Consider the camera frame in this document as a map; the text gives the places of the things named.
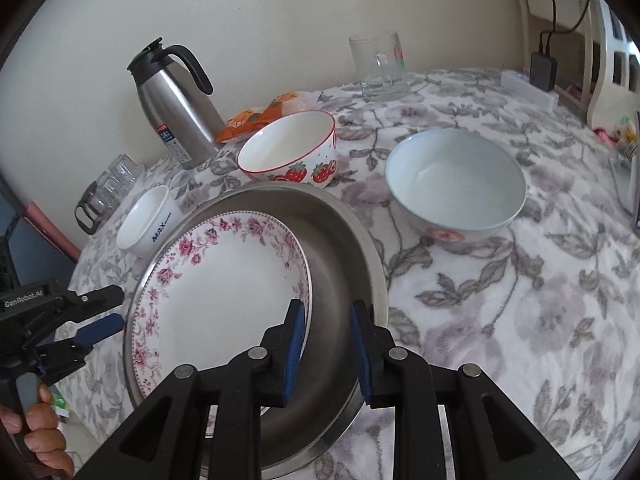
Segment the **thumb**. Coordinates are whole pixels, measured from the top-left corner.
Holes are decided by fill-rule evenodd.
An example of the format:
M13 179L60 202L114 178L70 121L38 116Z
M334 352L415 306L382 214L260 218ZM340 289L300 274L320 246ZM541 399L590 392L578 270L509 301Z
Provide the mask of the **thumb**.
M0 421L9 434L18 433L22 429L22 419L20 415L0 406Z

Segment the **glass mug handle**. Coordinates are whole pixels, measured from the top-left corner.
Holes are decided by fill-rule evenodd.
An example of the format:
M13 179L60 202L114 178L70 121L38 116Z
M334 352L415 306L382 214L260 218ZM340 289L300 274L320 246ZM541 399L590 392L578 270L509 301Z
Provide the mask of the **glass mug handle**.
M391 86L393 83L393 79L391 77L391 72L389 71L389 63L386 58L386 54L384 52L376 52L376 63L380 68L380 75L382 76L382 86Z

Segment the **finger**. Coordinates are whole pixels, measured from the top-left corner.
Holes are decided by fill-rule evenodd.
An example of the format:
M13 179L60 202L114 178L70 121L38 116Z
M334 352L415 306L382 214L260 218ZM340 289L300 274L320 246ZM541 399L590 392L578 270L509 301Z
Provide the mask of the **finger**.
M36 430L24 436L24 443L34 453L66 449L65 436L58 430Z
M44 465L49 466L52 469L60 469L64 471L69 478L74 475L74 461L71 457L62 450L49 451L46 453L36 453L36 457Z
M36 404L27 412L25 418L31 431L55 430L58 427L58 416L48 404Z
M17 413L0 406L0 421L8 434L18 433L22 429L22 419Z
M51 404L53 396L51 395L51 391L47 388L46 384L42 383L40 385L39 392L42 402L44 402L45 404Z

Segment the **tablecloth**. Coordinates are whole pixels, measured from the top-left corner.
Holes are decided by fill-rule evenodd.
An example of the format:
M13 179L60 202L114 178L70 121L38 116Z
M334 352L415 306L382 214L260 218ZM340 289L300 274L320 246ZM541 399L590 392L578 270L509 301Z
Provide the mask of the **tablecloth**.
M327 89L338 121L338 172L327 190L369 230L389 291L396 342L428 362L479 364L551 441L580 478L612 478L640 435L640 242L615 197L609 152L568 110L546 112L501 88L494 70L410 75L399 101L368 103L354 84ZM437 245L409 229L383 176L394 146L430 128L466 128L513 153L529 195L497 235ZM82 250L71 288L115 283L126 314L144 263L115 245L145 189L171 187L185 214L248 182L238 146L185 171L149 168L114 217ZM59 329L70 336L74 325ZM98 345L60 391L100 441L132 410L122 335ZM363 408L336 444L291 479L389 479L392 410Z

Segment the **metal screw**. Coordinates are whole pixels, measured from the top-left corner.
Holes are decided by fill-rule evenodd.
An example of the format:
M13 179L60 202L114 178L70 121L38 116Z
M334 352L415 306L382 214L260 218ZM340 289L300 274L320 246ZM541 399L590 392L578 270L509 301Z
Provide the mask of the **metal screw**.
M249 359L264 359L265 357L267 357L267 354L269 352L267 352L266 348L263 348L261 346L254 346L253 348L249 349Z
M408 355L408 352L401 346L394 346L391 350L389 350L389 357L395 359L396 361L402 361L402 359L406 359Z
M194 370L195 368L191 365L180 365L175 369L174 374L178 379L187 379L193 375Z
M467 363L466 365L462 365L462 373L467 377L478 377L482 373L482 370L476 364Z

